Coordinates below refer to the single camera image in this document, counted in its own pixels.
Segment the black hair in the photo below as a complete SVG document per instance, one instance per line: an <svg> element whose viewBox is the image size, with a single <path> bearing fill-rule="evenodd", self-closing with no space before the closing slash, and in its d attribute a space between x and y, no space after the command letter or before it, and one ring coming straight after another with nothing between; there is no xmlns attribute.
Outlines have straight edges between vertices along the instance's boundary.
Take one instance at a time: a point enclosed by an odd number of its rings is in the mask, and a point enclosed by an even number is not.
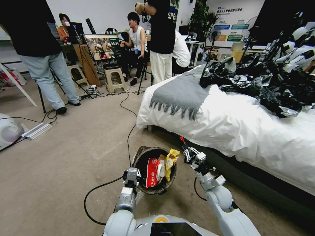
<svg viewBox="0 0 315 236"><path fill-rule="evenodd" d="M134 20L137 22L137 24L139 25L140 24L140 17L139 15L136 13L136 12L130 12L127 16L127 19L128 20Z"/></svg>
<svg viewBox="0 0 315 236"><path fill-rule="evenodd" d="M67 19L67 21L68 21L69 23L71 22L70 19L69 19L69 17L68 17L66 14L63 14L63 13L60 13L60 14L59 14L59 19L60 19L60 21L62 21L64 17Z"/></svg>

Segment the trash can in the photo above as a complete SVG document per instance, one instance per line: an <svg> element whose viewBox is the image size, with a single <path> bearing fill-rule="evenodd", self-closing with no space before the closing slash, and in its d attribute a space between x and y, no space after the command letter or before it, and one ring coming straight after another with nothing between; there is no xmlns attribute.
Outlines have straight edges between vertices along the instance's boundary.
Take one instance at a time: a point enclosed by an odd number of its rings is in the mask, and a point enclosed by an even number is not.
<svg viewBox="0 0 315 236"><path fill-rule="evenodd" d="M158 159L160 155L167 156L169 153L168 150L161 148L161 147L146 147L141 146L138 149L138 152L136 153L134 157L134 161L132 164L132 167L136 167L140 170L141 178L139 180L139 186L138 188L147 194L164 194L166 193L166 190L172 185L175 176L176 176L176 163L171 168L171 175L170 181L167 181L165 177L163 177L162 181L155 187L146 187L146 177L147 177L147 165L149 158L156 158Z"/></svg>

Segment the blanket fringe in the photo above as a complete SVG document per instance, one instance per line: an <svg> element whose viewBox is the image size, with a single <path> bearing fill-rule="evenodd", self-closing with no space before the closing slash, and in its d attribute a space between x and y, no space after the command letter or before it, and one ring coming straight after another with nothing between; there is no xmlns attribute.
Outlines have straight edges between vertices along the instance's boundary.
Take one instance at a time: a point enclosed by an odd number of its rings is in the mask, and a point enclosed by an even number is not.
<svg viewBox="0 0 315 236"><path fill-rule="evenodd" d="M153 100L153 99L151 99L149 107L150 108L153 107L153 109L155 109L155 107L157 106L157 109L161 110L162 105L163 105L163 112L165 112L165 113L168 111L169 108L171 108L171 114L170 115L175 115L176 112L178 112L179 109L181 109L180 117L183 119L185 117L185 112L188 110L189 120L195 120L196 119L196 115L198 112L197 108L189 108L189 107L179 106L179 105L170 104L170 103L161 103L161 102Z"/></svg>

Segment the plastic stool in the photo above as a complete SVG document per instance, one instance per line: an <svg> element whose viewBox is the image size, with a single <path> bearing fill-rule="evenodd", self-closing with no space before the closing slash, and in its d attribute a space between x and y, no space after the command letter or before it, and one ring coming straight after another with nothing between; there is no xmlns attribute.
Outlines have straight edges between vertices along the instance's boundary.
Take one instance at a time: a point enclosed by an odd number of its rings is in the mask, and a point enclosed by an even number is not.
<svg viewBox="0 0 315 236"><path fill-rule="evenodd" d="M80 79L80 80L76 80L76 82L78 83L78 84L82 84L82 83L85 83L86 85L90 85L89 84L89 82L88 82L88 80L86 79L86 77L84 76L84 74L83 74L83 72L81 71L81 69L80 69L80 67L77 65L77 64L75 64L75 65L71 65L71 66L68 66L68 69L69 69L69 72L70 72L70 75L71 75L71 77L73 78L73 80L75 80L75 78L73 77L73 75L72 75L72 69L74 69L74 68L76 68L78 71L79 71L79 73L81 74L81 76L82 76L82 79ZM76 84L76 83L74 83L74 86L75 86L75 88L76 89L78 89L79 87L78 87L78 85Z"/></svg>
<svg viewBox="0 0 315 236"><path fill-rule="evenodd" d="M117 64L103 65L105 74L105 86L109 92L114 92L115 89L122 88L126 91L124 76L122 75L120 66ZM117 79L118 84L113 84L112 74L117 73L119 78Z"/></svg>

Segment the yellow snack bag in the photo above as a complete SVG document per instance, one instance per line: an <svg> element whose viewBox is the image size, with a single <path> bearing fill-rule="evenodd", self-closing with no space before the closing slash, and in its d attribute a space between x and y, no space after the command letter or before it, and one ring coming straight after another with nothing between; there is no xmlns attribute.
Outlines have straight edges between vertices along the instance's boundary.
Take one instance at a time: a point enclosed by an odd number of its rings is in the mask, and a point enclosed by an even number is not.
<svg viewBox="0 0 315 236"><path fill-rule="evenodd" d="M170 153L166 157L165 178L166 178L167 181L171 180L171 178L170 178L171 168L177 162L179 154L180 154L179 151L177 151L175 149L171 149Z"/></svg>

